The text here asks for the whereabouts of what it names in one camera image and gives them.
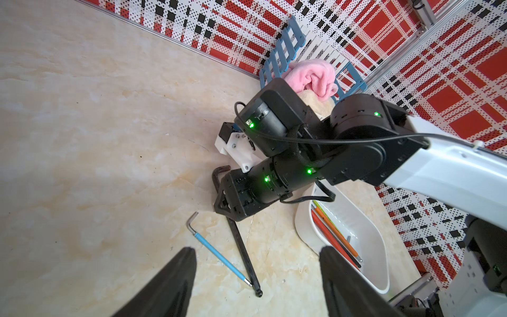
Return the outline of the white plastic storage tray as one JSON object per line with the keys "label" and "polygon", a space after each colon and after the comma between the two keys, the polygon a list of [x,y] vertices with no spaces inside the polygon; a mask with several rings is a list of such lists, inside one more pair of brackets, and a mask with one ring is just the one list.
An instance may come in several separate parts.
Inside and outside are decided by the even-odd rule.
{"label": "white plastic storage tray", "polygon": [[[385,295],[390,288],[389,268],[386,246],[380,231],[374,223],[349,199],[345,194],[331,186],[329,182],[322,184],[335,195],[333,202],[318,202],[317,204],[333,223],[337,232],[343,235],[357,256],[346,250],[346,259],[359,264],[358,271],[363,279],[378,293]],[[319,253],[325,246],[332,246],[320,227],[327,225],[323,219],[315,224],[312,217],[315,203],[308,201],[300,203],[295,215],[295,228],[301,240],[315,253]]]}

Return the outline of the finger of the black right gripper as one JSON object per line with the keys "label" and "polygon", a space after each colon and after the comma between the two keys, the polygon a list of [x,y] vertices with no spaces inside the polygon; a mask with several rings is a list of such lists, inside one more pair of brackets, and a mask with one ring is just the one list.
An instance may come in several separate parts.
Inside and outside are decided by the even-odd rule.
{"label": "finger of the black right gripper", "polygon": [[214,203],[217,214],[224,215],[233,221],[238,220],[238,195],[234,186],[221,186],[217,191]]}

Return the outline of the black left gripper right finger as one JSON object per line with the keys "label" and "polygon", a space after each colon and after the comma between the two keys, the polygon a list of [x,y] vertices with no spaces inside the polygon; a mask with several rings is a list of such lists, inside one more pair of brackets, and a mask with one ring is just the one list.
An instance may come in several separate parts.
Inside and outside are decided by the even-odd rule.
{"label": "black left gripper right finger", "polygon": [[323,291],[329,316],[401,316],[335,248],[320,251]]}

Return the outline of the blue white toy crib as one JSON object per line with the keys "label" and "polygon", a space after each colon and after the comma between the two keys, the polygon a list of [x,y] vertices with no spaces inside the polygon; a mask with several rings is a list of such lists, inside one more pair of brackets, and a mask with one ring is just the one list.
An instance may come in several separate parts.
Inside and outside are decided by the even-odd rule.
{"label": "blue white toy crib", "polygon": [[335,102],[365,92],[368,88],[359,71],[345,56],[296,17],[290,17],[282,28],[274,49],[261,64],[260,87],[264,88],[272,79],[284,75],[289,70],[290,63],[307,59],[322,59],[335,67],[335,84],[338,85],[338,92],[332,97]]}

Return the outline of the light blue hex key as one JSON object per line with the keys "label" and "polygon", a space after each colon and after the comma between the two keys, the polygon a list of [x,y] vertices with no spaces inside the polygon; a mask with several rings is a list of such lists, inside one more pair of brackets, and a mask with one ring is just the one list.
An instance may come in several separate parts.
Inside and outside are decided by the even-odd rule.
{"label": "light blue hex key", "polygon": [[199,213],[194,212],[186,222],[187,229],[191,234],[204,246],[206,247],[224,266],[226,266],[237,278],[243,281],[248,287],[253,287],[252,282],[238,270],[229,260],[227,260],[212,244],[210,244],[199,232],[197,232],[191,223],[197,218]]}

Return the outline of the red hex key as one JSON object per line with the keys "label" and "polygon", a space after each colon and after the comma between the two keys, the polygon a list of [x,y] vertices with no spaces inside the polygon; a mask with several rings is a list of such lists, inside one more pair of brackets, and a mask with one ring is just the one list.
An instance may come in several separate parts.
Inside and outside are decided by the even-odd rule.
{"label": "red hex key", "polygon": [[348,255],[345,249],[340,245],[338,240],[334,237],[334,235],[326,227],[324,222],[319,218],[319,216],[314,210],[312,210],[312,220],[314,224],[317,226],[317,228],[321,231],[325,239],[328,241],[328,243],[330,243],[331,246],[334,247],[336,251],[338,251],[340,255],[342,255],[350,264],[352,264],[356,269],[359,269],[360,266],[352,260],[351,256]]}

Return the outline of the long black hex key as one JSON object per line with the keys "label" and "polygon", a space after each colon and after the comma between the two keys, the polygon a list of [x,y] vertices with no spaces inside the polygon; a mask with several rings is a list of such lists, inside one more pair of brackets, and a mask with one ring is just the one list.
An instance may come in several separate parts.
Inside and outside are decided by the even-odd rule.
{"label": "long black hex key", "polygon": [[[231,169],[231,167],[229,165],[220,166],[220,167],[216,168],[212,173],[213,185],[215,186],[215,190],[217,191],[218,194],[219,194],[219,186],[220,186],[219,175],[221,173],[227,173],[230,169]],[[227,222],[228,222],[228,226],[230,227],[230,230],[231,230],[232,236],[234,238],[234,241],[236,243],[236,246],[238,248],[238,251],[240,252],[240,256],[242,258],[243,264],[246,268],[246,271],[247,271],[247,274],[249,277],[249,281],[252,282],[253,290],[255,291],[256,296],[260,298],[260,297],[262,297],[263,292],[261,290],[260,283],[257,278],[255,269],[253,268],[252,262],[250,260],[249,255],[248,255],[248,251],[247,251],[245,244],[242,240],[238,226],[237,226],[236,222],[233,221],[232,219],[227,218]]]}

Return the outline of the green hex key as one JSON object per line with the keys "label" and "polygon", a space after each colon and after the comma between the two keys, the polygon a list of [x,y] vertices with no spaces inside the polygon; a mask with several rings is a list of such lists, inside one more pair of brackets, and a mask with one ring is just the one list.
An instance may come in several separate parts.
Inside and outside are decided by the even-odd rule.
{"label": "green hex key", "polygon": [[327,219],[327,215],[326,213],[323,211],[323,209],[321,208],[320,204],[316,201],[316,200],[313,200],[312,201],[313,205],[314,205],[314,209],[315,209],[315,212],[322,218],[322,219]]}

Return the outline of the cream fluffy blanket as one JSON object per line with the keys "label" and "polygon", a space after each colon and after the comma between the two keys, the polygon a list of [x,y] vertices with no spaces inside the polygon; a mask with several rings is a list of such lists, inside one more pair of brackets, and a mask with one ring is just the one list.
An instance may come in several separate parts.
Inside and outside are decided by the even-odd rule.
{"label": "cream fluffy blanket", "polygon": [[320,120],[327,118],[335,107],[333,99],[329,98],[325,101],[320,101],[318,96],[310,90],[299,92],[298,96],[314,111]]}

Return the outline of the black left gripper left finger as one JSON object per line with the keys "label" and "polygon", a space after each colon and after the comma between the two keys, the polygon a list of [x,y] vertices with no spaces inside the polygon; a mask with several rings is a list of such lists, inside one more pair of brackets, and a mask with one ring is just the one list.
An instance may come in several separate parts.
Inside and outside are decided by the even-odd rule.
{"label": "black left gripper left finger", "polygon": [[185,316],[190,304],[197,269],[193,248],[177,253],[114,316]]}

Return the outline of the pink towel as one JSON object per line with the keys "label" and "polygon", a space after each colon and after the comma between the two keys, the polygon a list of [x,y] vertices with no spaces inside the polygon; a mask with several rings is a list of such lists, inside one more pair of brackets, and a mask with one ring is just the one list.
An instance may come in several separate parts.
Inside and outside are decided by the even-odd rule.
{"label": "pink towel", "polygon": [[323,59],[292,62],[281,78],[294,92],[312,91],[321,102],[330,99],[338,92],[338,85],[335,83],[335,67]]}

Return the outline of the dark thin hex key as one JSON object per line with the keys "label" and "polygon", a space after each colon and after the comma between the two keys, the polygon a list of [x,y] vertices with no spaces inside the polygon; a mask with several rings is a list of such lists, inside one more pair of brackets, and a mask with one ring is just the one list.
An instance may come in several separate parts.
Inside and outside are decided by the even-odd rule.
{"label": "dark thin hex key", "polygon": [[357,262],[354,258],[352,258],[352,260],[353,260],[356,264],[358,264],[358,265],[360,266],[360,268],[362,268],[361,263],[358,263],[358,262]]}

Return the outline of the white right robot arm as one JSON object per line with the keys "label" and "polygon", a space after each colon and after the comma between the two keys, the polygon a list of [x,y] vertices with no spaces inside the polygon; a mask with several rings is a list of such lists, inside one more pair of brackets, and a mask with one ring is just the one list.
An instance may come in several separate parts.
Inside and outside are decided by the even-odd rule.
{"label": "white right robot arm", "polygon": [[217,149],[214,209],[242,221],[309,184],[361,180],[437,199],[467,213],[462,268],[433,295],[433,316],[506,315],[506,157],[443,132],[372,95],[340,100],[324,119],[281,78],[234,106]]}

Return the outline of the orange hex key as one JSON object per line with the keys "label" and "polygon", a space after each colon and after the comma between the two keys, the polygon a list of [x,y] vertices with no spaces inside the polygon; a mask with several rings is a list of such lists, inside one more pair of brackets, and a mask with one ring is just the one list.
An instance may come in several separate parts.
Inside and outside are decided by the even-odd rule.
{"label": "orange hex key", "polygon": [[335,238],[342,244],[343,248],[347,250],[349,255],[358,263],[361,263],[363,259],[359,256],[359,253],[352,247],[351,243],[345,238],[345,236],[342,235],[332,220],[328,216],[327,219],[322,220],[327,225],[327,228],[333,232]]}

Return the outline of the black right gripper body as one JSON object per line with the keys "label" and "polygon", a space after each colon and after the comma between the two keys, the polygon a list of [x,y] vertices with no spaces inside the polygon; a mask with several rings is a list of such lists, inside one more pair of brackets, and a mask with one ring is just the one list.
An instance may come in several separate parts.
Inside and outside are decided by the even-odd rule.
{"label": "black right gripper body", "polygon": [[238,195],[238,220],[257,214],[275,202],[317,180],[317,168],[302,164],[295,156],[274,156],[248,173],[236,169],[226,173],[221,186],[234,186]]}

